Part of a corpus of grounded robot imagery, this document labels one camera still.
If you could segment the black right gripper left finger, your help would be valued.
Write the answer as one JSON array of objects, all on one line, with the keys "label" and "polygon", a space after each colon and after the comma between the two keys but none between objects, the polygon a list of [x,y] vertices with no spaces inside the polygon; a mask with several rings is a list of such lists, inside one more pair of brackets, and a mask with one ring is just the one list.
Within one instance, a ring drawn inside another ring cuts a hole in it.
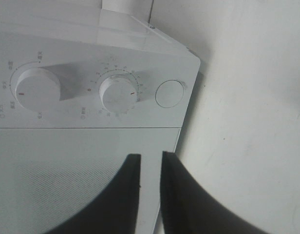
[{"label": "black right gripper left finger", "polygon": [[106,188],[49,234],[133,234],[140,194],[141,155],[129,154]]}]

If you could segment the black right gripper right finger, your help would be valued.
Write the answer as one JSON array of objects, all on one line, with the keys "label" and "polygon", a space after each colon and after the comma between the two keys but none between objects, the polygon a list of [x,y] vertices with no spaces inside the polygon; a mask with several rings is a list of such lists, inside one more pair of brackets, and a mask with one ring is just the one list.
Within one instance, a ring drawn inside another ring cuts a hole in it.
[{"label": "black right gripper right finger", "polygon": [[167,234],[262,234],[214,199],[175,153],[163,152],[161,215]]}]

